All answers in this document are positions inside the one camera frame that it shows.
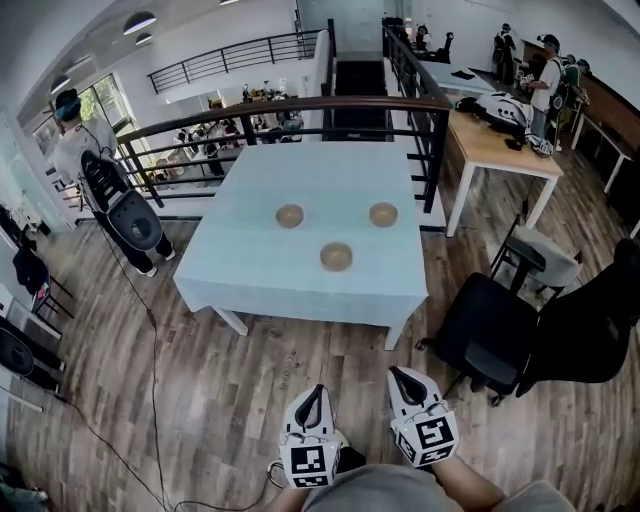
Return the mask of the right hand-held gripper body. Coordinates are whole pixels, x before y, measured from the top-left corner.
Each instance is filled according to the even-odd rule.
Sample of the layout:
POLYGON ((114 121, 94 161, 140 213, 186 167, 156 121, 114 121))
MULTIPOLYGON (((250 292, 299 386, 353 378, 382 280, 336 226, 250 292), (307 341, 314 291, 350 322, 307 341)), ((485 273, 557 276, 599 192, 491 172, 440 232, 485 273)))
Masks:
POLYGON ((390 428, 396 445, 409 463, 414 468, 425 468, 454 454, 459 444, 457 422, 433 379, 416 370, 400 368, 423 380, 431 398, 405 407, 390 404, 390 428))

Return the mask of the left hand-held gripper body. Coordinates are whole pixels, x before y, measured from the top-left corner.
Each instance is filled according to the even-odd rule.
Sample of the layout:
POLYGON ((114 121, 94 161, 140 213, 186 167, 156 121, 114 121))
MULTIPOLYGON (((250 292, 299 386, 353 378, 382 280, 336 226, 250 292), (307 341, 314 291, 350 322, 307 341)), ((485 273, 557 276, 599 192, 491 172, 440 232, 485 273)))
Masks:
POLYGON ((297 489, 332 485, 342 447, 341 439, 336 434, 327 388, 326 427, 322 430, 302 429, 296 424, 295 410, 311 389, 300 394, 286 408, 279 440, 279 454, 287 482, 297 489))

